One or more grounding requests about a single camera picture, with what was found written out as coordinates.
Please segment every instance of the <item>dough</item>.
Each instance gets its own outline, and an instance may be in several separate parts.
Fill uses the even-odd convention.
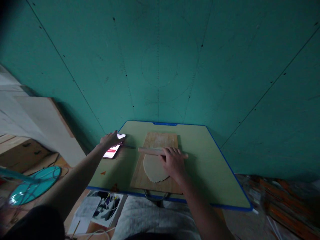
[[[169,177],[157,155],[146,154],[143,160],[143,168],[151,182],[161,182]]]

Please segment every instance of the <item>light green tabletop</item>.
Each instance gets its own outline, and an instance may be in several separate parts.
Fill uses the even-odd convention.
[[[206,126],[127,121],[119,133],[127,134],[125,144],[116,159],[102,159],[88,188],[144,196],[144,191],[130,187],[139,154],[147,132],[178,135],[179,148],[189,154],[185,167],[194,184],[215,207],[250,211],[251,204],[224,159]],[[151,192],[161,197],[160,192]],[[169,201],[185,202],[183,195],[171,194]]]

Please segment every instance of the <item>cardboard box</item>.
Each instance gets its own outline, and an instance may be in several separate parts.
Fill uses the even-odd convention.
[[[23,173],[50,152],[31,138],[0,137],[0,166]]]

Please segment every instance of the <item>smartphone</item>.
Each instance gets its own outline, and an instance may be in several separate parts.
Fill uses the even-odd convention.
[[[118,138],[125,138],[125,134],[117,134],[118,135]],[[120,144],[118,144],[117,146],[114,146],[112,148],[110,148],[108,151],[106,151],[106,153],[103,155],[103,158],[114,158],[114,156],[116,155],[118,149],[120,147]]]

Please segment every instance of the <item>rolling pin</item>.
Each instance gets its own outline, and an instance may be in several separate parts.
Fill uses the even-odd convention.
[[[139,147],[138,152],[150,154],[150,155],[162,155],[162,156],[166,155],[162,149],[154,149],[154,148]],[[189,158],[188,154],[182,154],[182,156],[185,159]]]

